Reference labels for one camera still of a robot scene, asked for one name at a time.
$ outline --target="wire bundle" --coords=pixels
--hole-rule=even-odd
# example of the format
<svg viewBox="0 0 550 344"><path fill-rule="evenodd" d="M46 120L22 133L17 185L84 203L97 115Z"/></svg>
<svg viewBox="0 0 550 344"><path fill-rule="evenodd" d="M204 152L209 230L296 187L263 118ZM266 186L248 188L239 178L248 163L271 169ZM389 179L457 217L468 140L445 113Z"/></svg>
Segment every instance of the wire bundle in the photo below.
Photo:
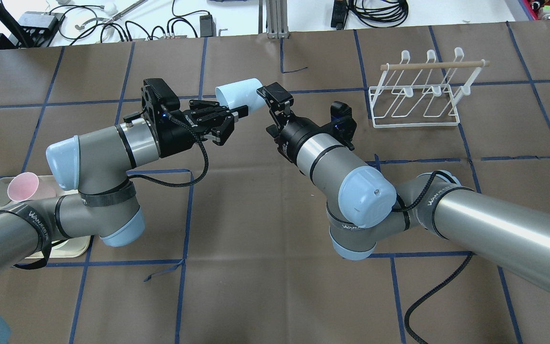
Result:
<svg viewBox="0 0 550 344"><path fill-rule="evenodd" d="M358 0L349 0L348 10L354 13L360 22L371 28L393 28L402 24L409 16L409 4L406 0L380 0L386 6L376 8L366 7L365 0L361 0L359 6L357 2Z"/></svg>
<svg viewBox="0 0 550 344"><path fill-rule="evenodd" d="M94 33L97 28L101 27L100 42L103 43L103 38L104 38L103 34L104 34L105 30L107 28L113 28L116 31L116 33L118 33L118 37L120 38L120 41L125 42L125 41L132 41L133 40L133 37L131 35L131 30L129 30L129 24L133 24L133 25L137 26L138 28L140 28L146 34L146 39L147 40L152 41L154 39L159 39L159 37L155 36L155 33L157 32L157 30L160 30L162 32L162 35L164 35L166 37L175 36L175 31L174 31L175 24L178 23L178 22L182 22L183 24L186 24L186 25L190 26L190 28L192 28L192 32L194 33L194 37L198 38L199 35L198 35L196 29L185 17L187 17L189 15L196 14L196 13L206 13L208 15L211 15L211 13L207 10L198 10L198 11L192 11L190 13L186 13L186 14L183 14L183 15L175 15L175 12L173 10L174 6L175 6L175 0L173 0L172 5L171 5L171 13L174 17L167 21L167 24L164 26L166 29L163 28L161 25L157 25L153 29L151 29L151 32L148 32L148 30L146 28L144 28L144 26L141 26L137 22L127 20L127 21L124 22L124 28L122 27L122 25L120 25L116 22L109 22L109 23L100 22L100 23L94 24L94 26L91 26L90 28L86 29L85 31L80 33L80 35L78 35L77 37L68 37L67 35L65 35L63 33L63 31L61 31L61 29L59 29L59 33L61 34L61 36L63 38L68 39L68 40L71 41L71 43L69 45L73 45L77 41L88 37L89 35ZM98 18L98 15L94 11L94 9L92 9L90 7L96 7L96 8L99 8L99 9L103 9L103 6L98 6L98 5L85 5L85 6L81 6L81 5L62 5L62 6L57 6L57 7L53 8L52 10L50 10L50 14L52 14L55 9L59 9L61 7L70 7L69 9L67 9L66 11L63 12L64 15L65 15L65 18L67 18L66 17L67 13L69 13L70 11L76 10L76 9L85 9L85 10L91 11L92 14L94 15L94 18Z"/></svg>

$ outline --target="black strap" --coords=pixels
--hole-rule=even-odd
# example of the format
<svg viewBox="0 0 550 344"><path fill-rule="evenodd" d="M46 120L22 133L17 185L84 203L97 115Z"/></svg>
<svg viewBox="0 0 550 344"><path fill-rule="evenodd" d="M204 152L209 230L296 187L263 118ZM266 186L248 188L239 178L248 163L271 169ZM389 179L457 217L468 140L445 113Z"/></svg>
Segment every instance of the black strap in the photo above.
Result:
<svg viewBox="0 0 550 344"><path fill-rule="evenodd" d="M83 205L87 207L107 207L128 201L135 197L137 192L135 186L130 180L126 180L120 187L116 187L111 191L101 194L84 194L80 193Z"/></svg>
<svg viewBox="0 0 550 344"><path fill-rule="evenodd" d="M39 235L37 249L42 252L43 258L33 263L14 264L14 266L23 270L35 270L46 266L50 258L50 252L52 251L52 228L48 226L46 219L41 216L35 208L24 203L15 205L9 209L1 210L0 214L1 213L9 213L22 218L22 220L25 220L35 228L37 235Z"/></svg>
<svg viewBox="0 0 550 344"><path fill-rule="evenodd" d="M398 193L396 193L396 201L398 201L398 205L400 205L401 208L406 208L404 200ZM404 214L404 231L406 231L411 227L411 218L409 217L408 211L403 211L402 214Z"/></svg>

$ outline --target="drying rack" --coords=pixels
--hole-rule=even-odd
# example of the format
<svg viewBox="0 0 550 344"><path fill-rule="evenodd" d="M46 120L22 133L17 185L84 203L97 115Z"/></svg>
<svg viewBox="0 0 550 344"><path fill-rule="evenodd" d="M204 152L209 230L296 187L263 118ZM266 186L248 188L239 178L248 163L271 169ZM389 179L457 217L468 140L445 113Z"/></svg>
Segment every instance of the drying rack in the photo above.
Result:
<svg viewBox="0 0 550 344"><path fill-rule="evenodd" d="M373 127L457 126L460 124L457 105L462 97L470 95L472 83L481 70L489 66L489 61L484 59L480 61L463 61L464 51L460 47L455 48L454 53L455 58L453 61L438 63L436 52L428 50L425 63L410 63L410 53L408 50L403 50L400 63L382 64L379 84L369 87L370 115ZM474 70L463 85L453 90L450 80L459 68L474 68ZM430 83L430 77L434 69L447 70L441 82L437 84ZM401 82L404 72L407 74L417 73L410 84L403 85ZM384 91L388 91L391 95L382 101L384 103L382 106L388 109L382 115L376 115L375 106ZM443 96L447 97L447 104L444 107L433 106L434 100L441 99ZM401 110L400 107L405 102L414 102L414 104L411 103L411 109L409 110ZM422 109L423 113L421 117L418 117L417 114ZM395 119L394 123L387 123L389 119Z"/></svg>

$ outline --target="black cable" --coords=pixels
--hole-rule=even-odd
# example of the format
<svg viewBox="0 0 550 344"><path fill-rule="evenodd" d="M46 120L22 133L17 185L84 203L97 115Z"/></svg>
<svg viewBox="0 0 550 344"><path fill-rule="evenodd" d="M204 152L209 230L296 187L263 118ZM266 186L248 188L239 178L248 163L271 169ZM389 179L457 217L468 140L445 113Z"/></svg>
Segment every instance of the black cable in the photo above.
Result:
<svg viewBox="0 0 550 344"><path fill-rule="evenodd" d="M187 17L189 15L192 15L192 14L195 14L195 13L207 13L208 15L211 15L211 12L207 11L207 10L198 10L198 11L192 11L190 13L186 13L186 14L183 14L183 15L177 15L175 14L175 12L173 11L173 7L175 6L175 0L173 0L173 3L171 4L171 14L173 15L173 17Z"/></svg>
<svg viewBox="0 0 550 344"><path fill-rule="evenodd" d="M110 22L108 25L115 26L116 28L119 28L120 31L122 31L122 35L124 36L124 40L122 40L122 42L124 42L125 40L126 40L126 41L130 41L130 40L131 40L131 39L128 37L127 33L124 31L124 28L122 27L122 25L118 24L117 22Z"/></svg>
<svg viewBox="0 0 550 344"><path fill-rule="evenodd" d="M192 32L194 32L194 38L199 37L199 35L197 35L197 31L194 29L194 26L192 26L192 24L190 24L190 22L188 20L186 20L185 18L177 18L171 24L171 33L173 33L174 36L175 36L175 31L173 30L173 27L175 26L176 22L185 22L186 24L188 24L188 26L190 26L190 28L192 29Z"/></svg>
<svg viewBox="0 0 550 344"><path fill-rule="evenodd" d="M428 192L428 189L430 188L430 185L432 185L432 182L434 182L434 178L436 178L436 176L443 176L450 183L455 183L455 181L451 178L451 176L449 176L449 174L446 174L445 172L441 172L441 171L434 171L430 174L430 178L428 178L428 182L423 187L422 191L419 193L419 196L417 196L417 198L415 199L415 201L413 201L413 203L409 204L407 207L402 207L397 209L393 208L391 209L391 211L393 211L393 213L404 213L406 211L409 211L417 207L419 203L421 203L423 197L426 195L426 192Z"/></svg>
<svg viewBox="0 0 550 344"><path fill-rule="evenodd" d="M162 28L162 26L157 25L157 26L155 26L155 27L152 29L151 37L152 37L153 39L154 39L154 38L159 39L158 37L156 37L156 36L154 35L154 31L156 31L157 29L161 29L161 30L162 30L162 35L166 35L166 34L167 34L166 32L164 32L164 29Z"/></svg>
<svg viewBox="0 0 550 344"><path fill-rule="evenodd" d="M472 256L474 256L474 252L468 253L466 258L464 259L463 263L449 276L445 281L443 281L441 284L437 285L436 287L432 288L429 292L427 292L425 295L423 295L419 300L415 301L413 305L409 307L409 309L406 310L406 313L404 314L404 328L406 329L406 332L419 344L428 344L423 338L419 337L415 331L411 329L410 325L410 318L411 313L419 307L424 301L426 301L430 296L436 294L437 291L443 289L445 285L448 285L451 281L454 280L454 278L458 277L458 275L464 270L464 268L470 263L470 259L472 259Z"/></svg>
<svg viewBox="0 0 550 344"><path fill-rule="evenodd" d="M24 48L33 48L35 43L31 41L31 37L22 29L20 24L14 19L14 17L7 11L0 3L0 22L6 26L16 39L24 46Z"/></svg>
<svg viewBox="0 0 550 344"><path fill-rule="evenodd" d="M124 27L127 29L128 37L131 41L133 40L133 37L131 37L131 31L129 31L129 29L128 29L128 24L129 23L134 24L135 26L139 26L139 28L142 29L146 33L146 35L148 36L146 39L148 39L148 40L150 39L150 33L148 33L148 31L143 26L137 24L137 22L127 20L127 21L124 22Z"/></svg>
<svg viewBox="0 0 550 344"><path fill-rule="evenodd" d="M114 25L113 22L110 22L108 24L103 23L103 27L101 28L101 35L99 37L99 41L101 43L103 43L103 33L105 32L105 29L107 29L108 26L111 26L112 28L114 28L114 30L116 30L116 32L118 33L118 36L120 37L120 41L124 42L124 37L122 36L122 33L120 32L120 30L118 30L118 28Z"/></svg>
<svg viewBox="0 0 550 344"><path fill-rule="evenodd" d="M86 29L85 31L83 31L80 35L78 35L78 37L75 37L74 39L72 39L72 42L69 43L69 45L74 45L75 42L81 40L81 39L84 39L86 37L88 37L89 35L91 35L93 32L95 32L95 30L99 27L99 26L102 26L102 25L105 25L104 22L99 22L98 24L95 24L94 26L91 26L90 28Z"/></svg>
<svg viewBox="0 0 550 344"><path fill-rule="evenodd" d="M390 4L390 6L378 8L365 7L364 0L362 0L360 6L356 4L357 2L358 0L349 0L348 11L354 13L360 22L371 28L393 28L402 24L409 16L409 4L406 0L381 0L381 2ZM375 26L367 21L393 25Z"/></svg>
<svg viewBox="0 0 550 344"><path fill-rule="evenodd" d="M174 118L171 115L169 115L169 119L171 120L171 122L174 122L178 126L181 126L182 128L186 129L192 135L192 137L194 138L194 140L198 144L199 148L201 149L201 153L203 154L203 160L205 161L205 166L203 167L203 172L201 172L201 175L197 179L194 179L194 181L190 181L188 183L167 183L167 182L164 182L164 181L160 181L156 178L148 177L144 174L133 174L133 175L128 177L129 179L142 178L142 179L146 179L147 181L157 183L159 185L167 186L167 187L188 187L188 186L191 186L191 185L195 185L196 183L200 182L203 178L205 178L205 175L207 174L207 170L209 169L209 159L207 157L207 151L205 150L205 146L203 146L203 142L201 141L201 138L194 131L192 131L192 129L190 127L186 126L186 124L184 124L180 120L177 120L176 118Z"/></svg>
<svg viewBox="0 0 550 344"><path fill-rule="evenodd" d="M61 34L61 37L63 37L64 39L68 39L70 41L72 41L74 39L74 37L67 37L63 33L63 22L65 21L65 19L67 19L67 13L69 13L70 11L73 11L75 9L85 9L85 10L91 11L92 14L95 16L95 18L99 17L98 15L96 15L96 11L94 9L90 8L90 7L96 7L96 6L93 6L93 5L88 5L88 6L62 5L62 6L58 6L58 7L55 7L54 9L50 10L50 14L52 14L52 11L54 11L55 9L58 9L58 8L61 8L61 7L72 7L72 8L70 8L70 9L63 12L63 20L61 21L61 24L59 24L59 33Z"/></svg>

